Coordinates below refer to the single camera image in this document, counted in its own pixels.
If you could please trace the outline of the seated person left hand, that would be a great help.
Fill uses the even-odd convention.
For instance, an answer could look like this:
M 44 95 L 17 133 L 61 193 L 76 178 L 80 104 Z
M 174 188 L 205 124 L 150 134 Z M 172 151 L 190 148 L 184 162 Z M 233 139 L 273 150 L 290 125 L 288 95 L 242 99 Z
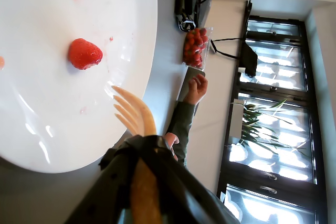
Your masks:
M 164 135 L 164 139 L 166 140 L 169 148 L 172 148 L 174 144 L 178 144 L 180 142 L 179 138 L 175 134 L 170 132 Z

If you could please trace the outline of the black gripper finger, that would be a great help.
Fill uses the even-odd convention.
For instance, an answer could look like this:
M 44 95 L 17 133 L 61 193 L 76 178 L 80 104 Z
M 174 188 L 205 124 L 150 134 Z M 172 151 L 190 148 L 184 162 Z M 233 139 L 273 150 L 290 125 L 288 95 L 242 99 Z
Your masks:
M 65 223 L 127 223 L 136 162 L 129 155 L 114 157 Z
M 205 187 L 172 156 L 146 153 L 145 163 L 170 191 L 182 209 L 195 223 L 239 223 L 237 218 L 219 204 Z

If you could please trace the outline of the seated person right hand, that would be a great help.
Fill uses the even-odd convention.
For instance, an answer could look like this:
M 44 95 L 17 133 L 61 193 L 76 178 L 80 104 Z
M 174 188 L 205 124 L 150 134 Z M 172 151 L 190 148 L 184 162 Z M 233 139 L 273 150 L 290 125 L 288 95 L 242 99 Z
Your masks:
M 205 96 L 207 92 L 207 86 L 208 81 L 203 75 L 198 74 L 194 76 L 188 82 L 188 93 L 183 99 L 183 102 L 189 103 L 191 105 L 197 105 Z

